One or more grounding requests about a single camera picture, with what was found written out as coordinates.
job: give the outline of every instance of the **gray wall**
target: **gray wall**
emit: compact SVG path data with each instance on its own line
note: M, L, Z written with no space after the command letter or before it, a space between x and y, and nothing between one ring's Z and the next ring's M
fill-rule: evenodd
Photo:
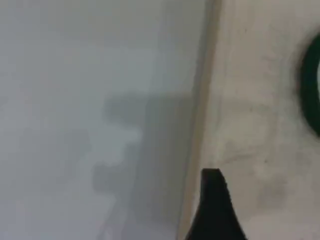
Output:
M175 238L203 15L0 2L0 239Z

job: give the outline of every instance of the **white surface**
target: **white surface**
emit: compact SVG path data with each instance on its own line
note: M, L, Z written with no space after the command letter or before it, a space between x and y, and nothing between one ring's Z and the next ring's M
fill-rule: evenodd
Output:
M203 8L0 2L0 239L175 238Z
M296 82L319 9L315 0L222 1L198 161L221 168L248 239L320 239L320 141Z

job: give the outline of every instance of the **dark circular object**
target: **dark circular object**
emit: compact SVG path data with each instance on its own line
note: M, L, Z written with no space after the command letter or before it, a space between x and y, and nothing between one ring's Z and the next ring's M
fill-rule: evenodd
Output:
M313 39L306 50L299 74L302 113L318 137L320 137L319 62L320 34Z

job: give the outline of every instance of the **beige surface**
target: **beige surface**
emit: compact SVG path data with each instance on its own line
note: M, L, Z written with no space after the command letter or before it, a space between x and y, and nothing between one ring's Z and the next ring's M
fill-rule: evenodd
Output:
M320 1L223 0L217 9L179 237L200 169L221 168L249 239L318 240L320 142L300 114L296 68L318 32Z

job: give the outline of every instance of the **black pointed object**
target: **black pointed object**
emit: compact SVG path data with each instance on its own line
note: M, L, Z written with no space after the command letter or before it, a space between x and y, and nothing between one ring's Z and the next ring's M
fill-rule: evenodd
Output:
M307 48L299 73L299 95L301 110L308 125L320 137L320 100L318 68L320 62L320 34Z
M219 169L201 172L200 202L185 240L247 240Z

